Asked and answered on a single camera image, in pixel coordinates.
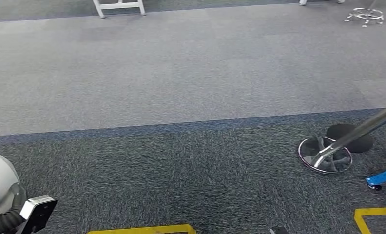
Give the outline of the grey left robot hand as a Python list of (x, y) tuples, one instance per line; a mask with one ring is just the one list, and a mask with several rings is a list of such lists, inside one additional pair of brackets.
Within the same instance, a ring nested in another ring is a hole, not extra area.
[(20, 212), (26, 201), (26, 190), (19, 183), (14, 183), (9, 192), (14, 195), (14, 198), (11, 208), (0, 214), (0, 234), (13, 231), (25, 221)]

